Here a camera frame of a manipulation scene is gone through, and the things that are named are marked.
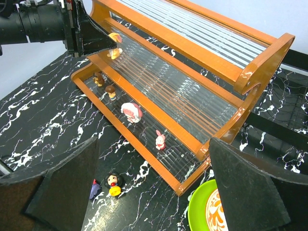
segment decorated plate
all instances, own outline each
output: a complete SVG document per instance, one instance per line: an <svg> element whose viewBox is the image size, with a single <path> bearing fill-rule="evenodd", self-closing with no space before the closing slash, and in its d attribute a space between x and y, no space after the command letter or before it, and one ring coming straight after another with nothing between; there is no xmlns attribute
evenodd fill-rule
<svg viewBox="0 0 308 231"><path fill-rule="evenodd" d="M202 184L188 205L191 231L228 231L215 180Z"/></svg>

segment small figurine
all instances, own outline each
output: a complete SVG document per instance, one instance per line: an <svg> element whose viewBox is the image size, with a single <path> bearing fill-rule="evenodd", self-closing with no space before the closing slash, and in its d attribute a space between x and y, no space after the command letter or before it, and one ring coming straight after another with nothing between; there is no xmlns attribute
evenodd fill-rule
<svg viewBox="0 0 308 231"><path fill-rule="evenodd" d="M163 150L166 147L165 144L165 136L160 134L160 132L158 130L156 130L156 134L158 135L158 137L156 138L156 148L158 150Z"/></svg>
<svg viewBox="0 0 308 231"><path fill-rule="evenodd" d="M111 33L109 34L109 37L113 39L115 42L122 42L122 38L117 33ZM121 48L115 48L112 50L109 50L109 54L107 54L108 57L111 57L111 59L116 59L117 57L122 54L123 50Z"/></svg>
<svg viewBox="0 0 308 231"><path fill-rule="evenodd" d="M102 86L104 85L104 83L105 83L105 80L104 80L104 78L102 77L101 73L95 72L95 73L93 74L93 76L94 76L94 78L93 78L94 83L95 83L97 86L102 87Z"/></svg>
<svg viewBox="0 0 308 231"><path fill-rule="evenodd" d="M142 117L142 111L135 103L122 104L121 112L127 116L127 120L130 123L138 123Z"/></svg>
<svg viewBox="0 0 308 231"><path fill-rule="evenodd" d="M112 85L109 85L105 88L105 91L108 93L111 101L116 100L116 91L115 90L116 89Z"/></svg>
<svg viewBox="0 0 308 231"><path fill-rule="evenodd" d="M97 192L100 188L101 188L100 185L96 182L96 179L94 179L93 184L92 184L92 188L91 188L90 199L95 197L95 195L97 194Z"/></svg>
<svg viewBox="0 0 308 231"><path fill-rule="evenodd" d="M121 194L121 186L123 178L117 172L108 173L105 177L105 186L110 189L109 193L112 196L118 196Z"/></svg>

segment pink pig figurine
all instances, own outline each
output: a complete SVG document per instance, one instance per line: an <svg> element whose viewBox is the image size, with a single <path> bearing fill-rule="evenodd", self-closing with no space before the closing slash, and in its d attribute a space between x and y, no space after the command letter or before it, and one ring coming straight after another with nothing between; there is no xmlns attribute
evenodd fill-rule
<svg viewBox="0 0 308 231"><path fill-rule="evenodd" d="M166 147L165 144L165 136L160 134L160 132L158 130L156 130L156 134L158 135L158 137L156 138L156 148L158 150L163 150Z"/></svg>

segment orange pattern on plate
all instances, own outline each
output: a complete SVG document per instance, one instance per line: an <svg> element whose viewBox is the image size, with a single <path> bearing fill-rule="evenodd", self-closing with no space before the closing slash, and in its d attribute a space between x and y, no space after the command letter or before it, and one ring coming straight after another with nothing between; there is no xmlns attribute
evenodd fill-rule
<svg viewBox="0 0 308 231"><path fill-rule="evenodd" d="M228 231L218 189L215 189L207 200L205 217L210 231Z"/></svg>

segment orange wooden frame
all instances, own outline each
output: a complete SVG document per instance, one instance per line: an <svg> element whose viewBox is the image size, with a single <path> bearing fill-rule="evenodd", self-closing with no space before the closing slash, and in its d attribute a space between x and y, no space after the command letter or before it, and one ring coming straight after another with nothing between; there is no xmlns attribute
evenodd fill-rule
<svg viewBox="0 0 308 231"><path fill-rule="evenodd" d="M249 37L256 42L266 45L267 48L257 56L243 70L229 63L221 57L199 47L193 42L181 37L180 35L170 31L169 29L159 25L158 23L148 19L147 17L133 11L132 9L122 5L114 0L94 0L91 17L107 31L111 32L111 27L117 28L127 36L135 40L141 46L156 54L158 57L173 65L188 77L192 78L205 88L209 89L215 95L223 98L228 103L236 107L238 110L234 116L215 134L225 142L231 143L244 124L249 113L253 109L257 100L261 96L264 88L268 84L273 73L280 65L286 52L289 50L294 36L284 34L279 39L273 38L255 29L240 24L234 20L228 19L215 12L211 12L205 8L199 7L187 0L167 0L188 11L206 17L224 27L232 29L239 34ZM206 77L195 72L179 60L171 57L164 51L157 48L150 42L142 39L134 32L117 23L110 18L110 12L123 17L127 21L133 23L151 36L161 40L166 45L179 51L187 58L205 67L207 70L218 75L228 83L234 86L234 89L245 94L249 92L245 101L240 100L222 87L211 82ZM125 80L118 72L106 63L106 52L101 52L89 57L91 64L80 69L72 75L72 80L86 94L86 96L94 103L94 105L108 118L108 120L119 130L119 132L134 146L134 148L149 162L153 169L162 176L162 178L170 185L177 195L182 195L209 167L210 159L208 155L209 141L201 144L197 139L190 135L185 129L177 124L158 106L151 102L127 80ZM193 172L188 179L181 184L141 143L140 141L113 115L113 113L88 89L83 83L89 78L93 72L103 71L113 82L123 89L131 98L148 111L157 121L166 127L175 137L177 137L187 148L189 148L196 157L203 161L199 168Z"/></svg>
<svg viewBox="0 0 308 231"><path fill-rule="evenodd" d="M181 196L210 166L209 155L204 162L182 184L161 164L143 144L122 124L120 120L96 97L96 95L84 84L94 72L100 69L93 63L74 72L72 81L83 91L92 103L104 114L104 116L116 127L116 129L128 140L128 142L146 159L152 168L167 182L167 184Z"/></svg>

